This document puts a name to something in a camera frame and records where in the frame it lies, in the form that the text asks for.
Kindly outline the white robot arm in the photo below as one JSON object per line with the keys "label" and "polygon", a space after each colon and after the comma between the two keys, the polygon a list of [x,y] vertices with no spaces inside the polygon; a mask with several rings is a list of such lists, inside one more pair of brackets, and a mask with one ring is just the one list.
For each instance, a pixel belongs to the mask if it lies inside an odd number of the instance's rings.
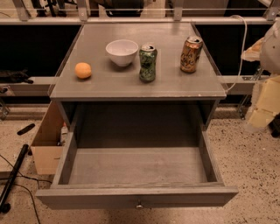
{"label": "white robot arm", "polygon": [[246,61],[260,62],[271,73],[253,87],[251,107],[246,114],[247,129],[257,131],[268,126],[280,114],[280,21],[276,21],[263,38],[241,54]]}

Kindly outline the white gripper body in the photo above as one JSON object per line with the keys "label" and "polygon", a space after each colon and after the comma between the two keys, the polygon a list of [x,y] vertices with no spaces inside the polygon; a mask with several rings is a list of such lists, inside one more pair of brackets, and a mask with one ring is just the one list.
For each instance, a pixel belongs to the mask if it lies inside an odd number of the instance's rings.
{"label": "white gripper body", "polygon": [[253,88],[253,110],[276,116],[280,113],[280,74],[273,73],[266,80],[259,80]]}

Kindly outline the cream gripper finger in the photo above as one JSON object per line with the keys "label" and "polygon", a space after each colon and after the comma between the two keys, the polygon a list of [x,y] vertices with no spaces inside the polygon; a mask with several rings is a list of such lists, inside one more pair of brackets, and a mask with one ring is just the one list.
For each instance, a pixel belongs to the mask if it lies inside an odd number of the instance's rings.
{"label": "cream gripper finger", "polygon": [[251,47],[243,51],[241,58],[246,61],[259,61],[263,38],[258,39]]}
{"label": "cream gripper finger", "polygon": [[246,114],[246,129],[262,130],[274,120],[276,115],[276,112],[250,108]]}

